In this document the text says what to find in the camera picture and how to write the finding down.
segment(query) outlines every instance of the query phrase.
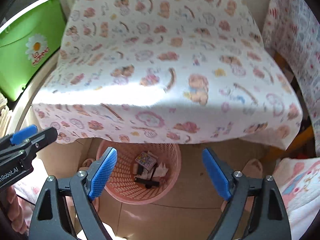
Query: white daisy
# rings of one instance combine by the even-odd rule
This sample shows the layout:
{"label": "white daisy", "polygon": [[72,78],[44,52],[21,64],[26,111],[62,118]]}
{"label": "white daisy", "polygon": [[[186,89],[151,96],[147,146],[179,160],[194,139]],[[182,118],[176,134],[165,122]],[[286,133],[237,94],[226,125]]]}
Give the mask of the white daisy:
{"label": "white daisy", "polygon": [[26,43],[28,49],[26,50],[26,55],[28,59],[34,60],[38,55],[46,53],[48,47],[48,42],[44,36],[41,34],[35,34],[29,38],[29,41]]}

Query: patterned tablecloth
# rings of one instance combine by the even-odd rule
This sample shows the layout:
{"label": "patterned tablecloth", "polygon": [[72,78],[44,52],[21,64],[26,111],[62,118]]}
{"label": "patterned tablecloth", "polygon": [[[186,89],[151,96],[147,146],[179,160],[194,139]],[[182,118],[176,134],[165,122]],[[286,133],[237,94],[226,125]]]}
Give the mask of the patterned tablecloth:
{"label": "patterned tablecloth", "polygon": [[302,119],[242,0],[76,0],[33,110],[60,143],[245,138],[285,149]]}
{"label": "patterned tablecloth", "polygon": [[320,25],[304,0],[271,0],[263,41],[290,65],[309,111],[320,154]]}

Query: tile grout line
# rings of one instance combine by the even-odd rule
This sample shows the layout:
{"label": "tile grout line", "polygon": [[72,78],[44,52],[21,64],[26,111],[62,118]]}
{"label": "tile grout line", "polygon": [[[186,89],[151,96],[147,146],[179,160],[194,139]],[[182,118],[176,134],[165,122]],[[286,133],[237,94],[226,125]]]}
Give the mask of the tile grout line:
{"label": "tile grout line", "polygon": [[171,207],[171,208],[182,208],[182,209],[220,209],[220,207],[217,207],[217,208],[172,207],[172,206],[166,206],[166,205],[160,205],[160,204],[153,204],[153,203],[151,203],[151,205],[161,206],[161,207]]}
{"label": "tile grout line", "polygon": [[119,218],[118,218],[118,225],[117,225],[116,236],[118,236],[118,231],[119,231],[119,222],[120,222],[121,210],[122,210],[122,202],[121,202],[121,206],[120,206],[120,212],[119,212]]}

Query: basket rim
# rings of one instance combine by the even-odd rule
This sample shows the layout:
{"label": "basket rim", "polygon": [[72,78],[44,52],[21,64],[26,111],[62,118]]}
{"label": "basket rim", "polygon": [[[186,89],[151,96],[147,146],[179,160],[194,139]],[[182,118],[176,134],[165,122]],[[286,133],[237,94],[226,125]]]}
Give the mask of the basket rim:
{"label": "basket rim", "polygon": [[[103,147],[103,145],[105,143],[108,143],[110,141],[103,139],[99,145],[98,151]],[[176,149],[176,154],[177,154],[177,166],[175,168],[175,172],[174,172],[174,176],[170,182],[170,184],[157,196],[150,198],[150,199],[146,199],[146,200],[141,200],[141,201],[133,201],[133,200],[129,200],[128,198],[120,198],[118,197],[115,193],[113,193],[111,191],[111,189],[109,189],[107,187],[107,185],[105,185],[104,189],[112,196],[114,197],[116,200],[122,202],[122,203],[126,203],[126,204],[132,204],[132,205],[145,205],[145,204],[150,204],[153,203],[159,199],[161,199],[164,195],[166,195],[175,185],[175,183],[177,182],[177,179],[179,177],[180,171],[181,171],[181,151],[180,151],[180,147],[179,144],[176,143],[171,143],[175,149]]]}

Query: pink laundry basket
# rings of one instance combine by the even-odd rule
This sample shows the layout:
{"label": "pink laundry basket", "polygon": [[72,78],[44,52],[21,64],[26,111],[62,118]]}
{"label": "pink laundry basket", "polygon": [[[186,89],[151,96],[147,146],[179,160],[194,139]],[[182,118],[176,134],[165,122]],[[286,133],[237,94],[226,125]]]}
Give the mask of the pink laundry basket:
{"label": "pink laundry basket", "polygon": [[[104,188],[116,200],[134,205],[149,204],[166,195],[176,183],[181,169],[178,144],[116,143],[103,140],[97,152],[97,160],[109,146],[117,150],[118,160]],[[142,151],[152,152],[158,157],[158,163],[163,162],[169,168],[166,182],[159,188],[146,189],[144,185],[134,182],[133,164]]]}

